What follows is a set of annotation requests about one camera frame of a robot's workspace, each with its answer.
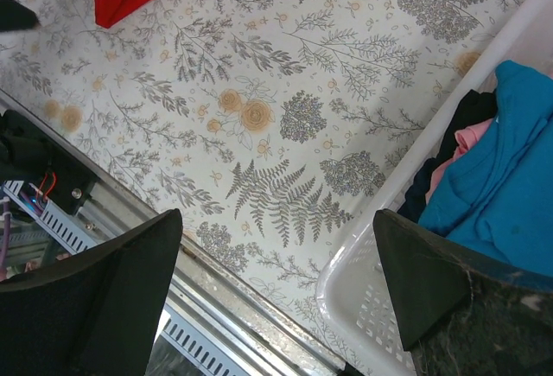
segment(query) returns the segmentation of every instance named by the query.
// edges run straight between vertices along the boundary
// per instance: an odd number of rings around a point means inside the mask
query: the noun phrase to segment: pile of clothes
[[[505,61],[469,92],[399,209],[490,258],[553,277],[553,79]]]

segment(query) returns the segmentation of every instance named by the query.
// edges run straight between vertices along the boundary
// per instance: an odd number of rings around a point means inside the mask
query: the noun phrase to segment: screw
[[[71,192],[71,196],[75,199],[80,199],[83,195],[83,192],[80,191],[80,188],[74,188]]]

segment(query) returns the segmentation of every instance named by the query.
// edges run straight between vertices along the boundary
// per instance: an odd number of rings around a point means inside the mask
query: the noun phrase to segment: white plastic basket
[[[316,297],[328,326],[374,371],[374,376],[412,375],[403,351],[385,277],[379,268],[372,219],[397,210],[414,174],[439,146],[459,101],[471,90],[495,87],[495,67],[513,59],[548,73],[553,64],[553,0],[527,0],[501,29],[440,111],[368,204],[343,246],[323,269]]]

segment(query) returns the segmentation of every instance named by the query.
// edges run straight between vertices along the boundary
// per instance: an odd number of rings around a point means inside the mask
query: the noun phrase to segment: floral pattern
[[[314,290],[347,227],[524,0],[20,0],[0,87],[364,373]]]

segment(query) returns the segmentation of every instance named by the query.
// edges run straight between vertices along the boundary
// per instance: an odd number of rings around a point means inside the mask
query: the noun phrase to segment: black cloth
[[[373,221],[417,374],[553,375],[553,278],[503,264],[389,210]]]
[[[440,151],[436,156],[436,167],[453,157],[453,153],[459,145],[455,140],[456,131],[493,118],[497,112],[498,105],[494,92],[469,91],[457,105],[455,114],[443,134]]]
[[[412,222],[418,222],[426,208],[426,192],[430,189],[430,177],[435,168],[438,167],[434,157],[424,162],[420,170],[416,172],[413,184],[405,192],[405,203],[397,210],[404,218]]]
[[[426,208],[426,198],[424,196],[430,189],[432,173],[438,166],[453,157],[457,148],[455,132],[493,118],[497,111],[498,106],[494,92],[478,93],[471,90],[463,97],[443,135],[438,155],[435,158],[428,159],[416,173],[413,184],[405,193],[405,203],[397,213],[413,222],[418,222]]]
[[[0,0],[0,33],[38,26],[36,14],[15,0]]]
[[[0,374],[143,376],[175,268],[178,210],[0,283]]]

